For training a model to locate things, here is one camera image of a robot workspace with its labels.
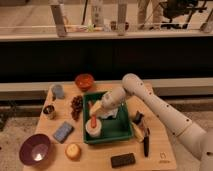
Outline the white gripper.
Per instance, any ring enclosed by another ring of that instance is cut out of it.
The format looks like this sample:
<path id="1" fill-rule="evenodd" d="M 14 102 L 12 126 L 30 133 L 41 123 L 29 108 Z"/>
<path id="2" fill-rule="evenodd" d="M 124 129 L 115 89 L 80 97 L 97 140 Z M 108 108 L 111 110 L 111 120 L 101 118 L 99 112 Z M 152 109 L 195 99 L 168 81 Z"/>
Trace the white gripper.
<path id="1" fill-rule="evenodd" d="M 116 87 L 108 92 L 106 92 L 100 101 L 96 101 L 94 105 L 90 108 L 90 116 L 98 116 L 104 113 L 104 109 L 112 110 L 117 108 L 125 99 L 126 91 L 123 87 Z"/>

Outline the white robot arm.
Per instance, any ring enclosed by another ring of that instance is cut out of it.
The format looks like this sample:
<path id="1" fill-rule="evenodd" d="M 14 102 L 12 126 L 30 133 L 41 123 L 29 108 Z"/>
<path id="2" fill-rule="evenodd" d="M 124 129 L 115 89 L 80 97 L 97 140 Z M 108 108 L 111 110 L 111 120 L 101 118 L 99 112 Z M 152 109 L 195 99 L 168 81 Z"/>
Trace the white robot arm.
<path id="1" fill-rule="evenodd" d="M 205 131 L 196 122 L 149 91 L 144 82 L 133 73 L 123 76 L 121 86 L 107 91 L 90 109 L 90 115 L 105 114 L 132 96 L 142 100 L 182 145 L 200 160 L 199 171 L 213 171 L 213 129 Z"/>

